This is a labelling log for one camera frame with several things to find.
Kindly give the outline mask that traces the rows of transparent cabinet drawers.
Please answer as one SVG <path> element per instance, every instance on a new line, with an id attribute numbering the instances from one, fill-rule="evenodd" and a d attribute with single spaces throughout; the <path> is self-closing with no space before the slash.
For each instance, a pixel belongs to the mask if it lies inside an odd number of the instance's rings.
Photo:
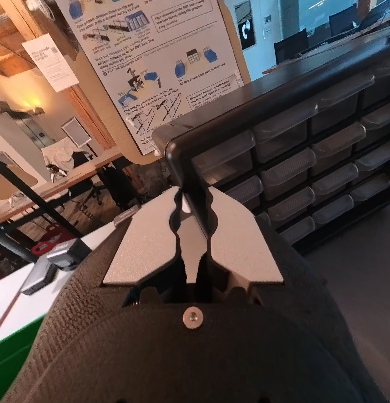
<path id="1" fill-rule="evenodd" d="M 192 158 L 291 244 L 390 203 L 390 65 L 342 80 Z"/>

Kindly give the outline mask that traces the black phone sign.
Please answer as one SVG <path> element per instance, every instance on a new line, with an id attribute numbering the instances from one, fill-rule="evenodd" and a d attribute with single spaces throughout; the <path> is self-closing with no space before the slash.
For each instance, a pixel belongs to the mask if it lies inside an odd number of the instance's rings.
<path id="1" fill-rule="evenodd" d="M 241 48 L 244 51 L 256 45 L 251 1 L 247 0 L 237 4 L 234 6 L 234 12 Z"/>

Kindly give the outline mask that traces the chair with white cloth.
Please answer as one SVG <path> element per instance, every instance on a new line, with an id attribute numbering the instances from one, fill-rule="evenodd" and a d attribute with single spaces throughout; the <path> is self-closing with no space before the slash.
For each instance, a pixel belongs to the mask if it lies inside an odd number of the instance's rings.
<path id="1" fill-rule="evenodd" d="M 41 151 L 46 168 L 50 173 L 52 183 L 63 178 L 71 178 L 72 170 L 93 159 L 91 153 L 78 148 L 68 137 L 43 148 Z M 85 205 L 89 198 L 96 198 L 97 204 L 101 205 L 102 202 L 99 198 L 101 191 L 93 184 L 90 178 L 84 179 L 83 181 L 60 191 L 47 200 L 49 201 L 63 196 L 68 196 L 69 199 L 75 199 L 88 191 L 90 191 L 89 196 L 83 204 Z"/>

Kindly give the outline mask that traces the green plastic bin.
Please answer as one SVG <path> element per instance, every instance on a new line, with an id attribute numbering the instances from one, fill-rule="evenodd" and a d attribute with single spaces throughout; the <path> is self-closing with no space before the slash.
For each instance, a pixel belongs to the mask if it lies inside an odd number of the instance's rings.
<path id="1" fill-rule="evenodd" d="M 24 365 L 45 316 L 0 340 L 0 400 Z"/>

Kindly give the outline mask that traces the wooden desk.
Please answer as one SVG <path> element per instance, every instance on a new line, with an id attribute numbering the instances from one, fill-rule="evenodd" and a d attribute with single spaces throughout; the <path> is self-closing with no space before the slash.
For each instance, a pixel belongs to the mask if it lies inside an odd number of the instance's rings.
<path id="1" fill-rule="evenodd" d="M 122 156 L 123 154 L 118 146 L 115 146 L 104 151 L 100 157 L 94 158 L 93 160 L 90 160 L 89 162 L 72 169 L 66 178 L 59 179 L 55 183 L 48 182 L 43 184 L 42 186 L 34 189 L 34 192 L 39 195 L 41 199 L 47 201 L 54 195 L 61 194 L 62 191 L 70 188 L 71 186 L 97 175 L 99 169 Z M 11 205 L 10 202 L 6 202 L 0 207 L 0 222 L 7 221 L 17 214 L 20 214 L 22 211 L 25 211 L 36 205 L 38 205 L 38 203 L 33 201 L 26 194 L 23 198 L 14 202 L 13 205 Z"/>

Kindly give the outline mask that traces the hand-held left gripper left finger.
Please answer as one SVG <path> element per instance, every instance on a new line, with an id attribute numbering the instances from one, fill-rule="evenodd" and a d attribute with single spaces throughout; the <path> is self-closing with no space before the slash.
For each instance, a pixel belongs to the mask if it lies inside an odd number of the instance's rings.
<path id="1" fill-rule="evenodd" d="M 174 186 L 135 213 L 103 279 L 105 286 L 185 285 L 181 255 L 182 191 Z"/>

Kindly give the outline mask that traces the white paper notice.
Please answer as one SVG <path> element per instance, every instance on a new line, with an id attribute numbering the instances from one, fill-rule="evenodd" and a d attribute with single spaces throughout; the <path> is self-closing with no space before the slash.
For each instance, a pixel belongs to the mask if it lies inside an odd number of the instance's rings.
<path id="1" fill-rule="evenodd" d="M 23 42 L 22 46 L 55 92 L 79 84 L 76 75 L 48 33 Z"/>

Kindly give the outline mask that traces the wooden post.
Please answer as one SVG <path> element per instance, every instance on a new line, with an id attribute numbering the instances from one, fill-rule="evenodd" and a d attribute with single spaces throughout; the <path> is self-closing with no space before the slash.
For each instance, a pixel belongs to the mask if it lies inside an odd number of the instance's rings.
<path id="1" fill-rule="evenodd" d="M 9 17 L 25 41 L 49 34 L 63 55 L 77 58 L 77 51 L 57 24 L 42 11 L 30 11 L 26 1 L 0 0 L 0 8 Z M 82 118 L 97 143 L 103 150 L 116 146 L 95 108 L 79 84 L 61 91 L 78 115 Z"/>

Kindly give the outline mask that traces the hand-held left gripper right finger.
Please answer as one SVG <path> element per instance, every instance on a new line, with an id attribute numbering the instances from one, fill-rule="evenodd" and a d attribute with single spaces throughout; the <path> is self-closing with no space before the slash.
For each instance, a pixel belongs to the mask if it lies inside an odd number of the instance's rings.
<path id="1" fill-rule="evenodd" d="M 240 287 L 283 285 L 284 278 L 255 216 L 217 188 L 207 190 L 208 276 L 214 289 L 228 294 Z"/>

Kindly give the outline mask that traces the black tripod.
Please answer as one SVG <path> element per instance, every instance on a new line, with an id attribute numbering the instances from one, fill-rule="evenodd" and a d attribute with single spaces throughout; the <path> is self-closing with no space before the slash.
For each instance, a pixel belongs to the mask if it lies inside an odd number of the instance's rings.
<path id="1" fill-rule="evenodd" d="M 10 182 L 17 190 L 21 191 L 27 198 L 31 199 L 33 205 L 38 205 L 44 213 L 49 215 L 62 227 L 68 230 L 75 238 L 82 238 L 83 235 L 70 224 L 61 214 L 52 208 L 44 199 L 42 199 L 31 187 L 29 187 L 22 179 L 13 173 L 4 163 L 0 161 L 0 175 Z M 7 236 L 4 229 L 0 225 L 0 245 L 5 249 L 11 251 L 17 256 L 25 259 L 28 262 L 35 262 L 36 257 L 27 251 L 25 247 L 18 244 L 16 241 Z"/>

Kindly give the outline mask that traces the small grey device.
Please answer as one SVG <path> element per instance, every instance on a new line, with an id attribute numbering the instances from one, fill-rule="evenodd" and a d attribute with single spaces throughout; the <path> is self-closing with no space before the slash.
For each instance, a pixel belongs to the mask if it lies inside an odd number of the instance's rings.
<path id="1" fill-rule="evenodd" d="M 140 205 L 134 205 L 129 209 L 127 209 L 126 211 L 120 213 L 119 215 L 114 217 L 113 220 L 114 226 L 117 227 L 126 220 L 131 219 L 140 209 L 141 209 Z"/>

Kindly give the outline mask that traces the black office chair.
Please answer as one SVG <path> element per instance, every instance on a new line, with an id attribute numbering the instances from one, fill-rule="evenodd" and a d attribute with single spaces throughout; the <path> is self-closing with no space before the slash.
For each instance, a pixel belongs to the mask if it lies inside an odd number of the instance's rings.
<path id="1" fill-rule="evenodd" d="M 103 167 L 98 169 L 97 175 L 108 189 L 115 204 L 123 211 L 129 209 L 132 200 L 136 204 L 142 204 L 142 197 L 132 185 L 132 182 L 122 170 L 114 167 Z"/>

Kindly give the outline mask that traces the white framed tablet screen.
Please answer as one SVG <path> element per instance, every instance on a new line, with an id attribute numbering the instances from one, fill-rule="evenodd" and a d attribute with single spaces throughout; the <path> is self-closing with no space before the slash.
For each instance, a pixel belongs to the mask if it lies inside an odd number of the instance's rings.
<path id="1" fill-rule="evenodd" d="M 78 148 L 82 148 L 92 141 L 91 135 L 76 117 L 69 119 L 61 126 L 61 129 Z"/>

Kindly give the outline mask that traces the black drawer cabinet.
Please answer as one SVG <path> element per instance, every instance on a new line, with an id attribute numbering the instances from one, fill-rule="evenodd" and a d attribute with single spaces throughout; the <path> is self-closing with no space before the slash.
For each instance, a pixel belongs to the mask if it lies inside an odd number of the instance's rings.
<path id="1" fill-rule="evenodd" d="M 183 191 L 203 232 L 209 232 L 205 206 L 208 187 L 202 186 L 191 162 L 193 157 L 233 138 L 249 125 L 306 100 L 313 93 L 378 65 L 390 65 L 390 24 L 309 51 L 255 82 L 156 129 L 154 142 L 163 154 L 174 185 Z M 354 221 L 336 224 L 327 234 L 311 233 L 312 238 L 302 239 L 293 247 L 306 254 L 389 204 L 360 214 Z"/>

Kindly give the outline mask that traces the red object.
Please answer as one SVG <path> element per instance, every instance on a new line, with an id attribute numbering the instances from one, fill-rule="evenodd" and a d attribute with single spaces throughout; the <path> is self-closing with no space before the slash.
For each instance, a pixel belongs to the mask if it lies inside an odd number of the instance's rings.
<path id="1" fill-rule="evenodd" d="M 45 255 L 49 253 L 52 249 L 55 248 L 56 245 L 60 244 L 62 242 L 56 241 L 56 242 L 51 242 L 51 241 L 42 241 L 37 243 L 35 246 L 31 248 L 31 253 L 37 257 Z"/>

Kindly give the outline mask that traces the black computer monitor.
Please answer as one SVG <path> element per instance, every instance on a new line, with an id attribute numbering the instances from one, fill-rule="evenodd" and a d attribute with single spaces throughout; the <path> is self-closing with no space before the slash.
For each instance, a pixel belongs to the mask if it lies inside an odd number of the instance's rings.
<path id="1" fill-rule="evenodd" d="M 353 3 L 348 8 L 329 16 L 331 37 L 357 27 L 357 4 Z"/>
<path id="2" fill-rule="evenodd" d="M 298 54 L 309 48 L 307 29 L 274 43 L 276 64 L 295 58 Z"/>

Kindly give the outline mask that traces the printed instruction poster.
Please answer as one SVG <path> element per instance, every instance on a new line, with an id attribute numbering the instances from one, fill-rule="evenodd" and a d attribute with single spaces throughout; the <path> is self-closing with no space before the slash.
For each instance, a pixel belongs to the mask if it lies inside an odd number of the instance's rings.
<path id="1" fill-rule="evenodd" d="M 154 129 L 243 86 L 218 1 L 56 1 L 142 156 Z"/>

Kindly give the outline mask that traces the grey black box device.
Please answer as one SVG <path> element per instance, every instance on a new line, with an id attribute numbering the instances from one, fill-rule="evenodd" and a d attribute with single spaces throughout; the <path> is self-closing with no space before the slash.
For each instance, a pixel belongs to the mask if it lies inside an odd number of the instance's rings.
<path id="1" fill-rule="evenodd" d="M 21 293 L 32 295 L 53 282 L 58 268 L 46 258 L 38 260 L 21 287 Z"/>
<path id="2" fill-rule="evenodd" d="M 46 259 L 57 269 L 69 272 L 76 269 L 92 249 L 80 238 L 71 239 L 57 244 L 47 255 Z"/>

